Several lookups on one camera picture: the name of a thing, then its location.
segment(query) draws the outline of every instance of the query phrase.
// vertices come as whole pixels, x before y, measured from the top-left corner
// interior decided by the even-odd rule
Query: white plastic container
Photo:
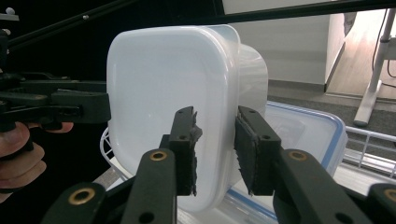
[[[331,176],[334,175],[347,144],[343,121],[324,112],[274,102],[268,102],[264,117],[281,138],[283,148],[309,152]],[[227,201],[233,205],[234,212],[248,211],[254,217],[266,216],[276,220],[273,197],[248,195],[243,180],[228,190]]]
[[[134,175],[141,156],[170,133],[175,113],[192,105],[204,132],[195,146],[198,194],[177,204],[190,212],[215,207],[228,189],[237,106],[264,108],[267,79],[262,56],[228,25],[121,33],[107,57],[116,159]]]

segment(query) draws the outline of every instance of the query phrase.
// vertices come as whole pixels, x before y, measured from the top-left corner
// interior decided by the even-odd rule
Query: wooden floor
[[[346,48],[337,65],[327,93],[362,97],[372,75],[375,41],[385,10],[359,12],[355,24],[346,37]],[[393,24],[392,36],[396,33]],[[396,86],[396,78],[387,71],[388,61],[381,72],[383,83]],[[390,61],[390,72],[396,76],[396,61]],[[396,101],[396,88],[381,86],[378,99]]]

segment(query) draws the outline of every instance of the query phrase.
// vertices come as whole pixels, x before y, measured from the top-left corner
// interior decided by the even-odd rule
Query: gray carpet
[[[318,111],[323,111],[327,113],[334,114],[338,118],[340,118],[346,126],[355,127],[353,125],[353,119],[355,118],[356,112],[358,108],[355,106],[348,105],[335,105],[335,104],[327,104],[322,102],[313,102],[306,100],[297,100],[290,99],[278,96],[268,96],[269,101],[278,102],[287,105],[297,105],[304,108],[315,109]],[[365,127],[365,130],[376,132],[376,133],[385,133],[389,135],[396,135],[396,113],[389,112],[384,110],[374,110],[372,116],[370,118],[369,125]],[[363,140],[364,137],[359,134],[349,133],[349,138],[360,139]],[[389,141],[382,141],[380,139],[372,139],[371,143],[377,144],[384,147],[392,147],[396,150],[393,143]],[[362,147],[356,144],[348,143],[348,148],[361,150]],[[367,152],[370,154],[374,154],[376,156],[384,157],[393,161],[396,161],[396,152],[387,152],[384,150],[378,150],[376,148],[369,147]]]

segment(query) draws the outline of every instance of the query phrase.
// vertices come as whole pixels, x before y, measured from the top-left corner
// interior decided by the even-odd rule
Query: blue rim
[[[304,113],[304,114],[308,114],[308,115],[312,115],[312,116],[316,116],[316,117],[321,117],[321,118],[329,120],[330,122],[335,124],[336,128],[335,128],[334,135],[332,136],[332,140],[330,141],[330,144],[326,150],[326,154],[324,155],[323,160],[320,163],[323,167],[327,167],[330,163],[330,160],[332,159],[332,155],[335,151],[335,148],[337,147],[337,143],[339,142],[339,140],[341,138],[341,135],[342,135],[342,132],[343,132],[344,126],[345,126],[344,122],[341,121],[335,115],[330,115],[330,114],[327,114],[324,112],[319,112],[316,110],[306,110],[306,108],[302,108],[299,106],[283,105],[283,104],[275,103],[275,102],[268,102],[267,105],[281,108],[281,109],[288,109],[288,110],[298,112],[298,113]],[[244,203],[247,206],[253,208],[254,210],[257,210],[258,212],[263,213],[264,215],[277,221],[276,215],[272,211],[264,208],[262,205],[251,201],[250,199],[246,198],[245,196],[241,195],[240,193],[238,193],[237,191],[235,191],[233,189],[229,189],[227,191],[227,193],[230,194],[231,196],[234,196],[241,203]]]

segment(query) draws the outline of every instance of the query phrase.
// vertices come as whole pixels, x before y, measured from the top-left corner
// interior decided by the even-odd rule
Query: human hand
[[[28,124],[29,128],[40,127],[39,124]],[[51,133],[67,133],[73,128],[73,123],[64,122],[61,130]],[[16,128],[7,133],[0,133],[0,158],[20,150],[29,139],[29,130],[25,124],[16,122]],[[47,168],[42,161],[44,149],[34,143],[32,151],[23,151],[16,158],[0,161],[0,189],[17,189],[30,184]],[[0,193],[0,203],[11,193]]]

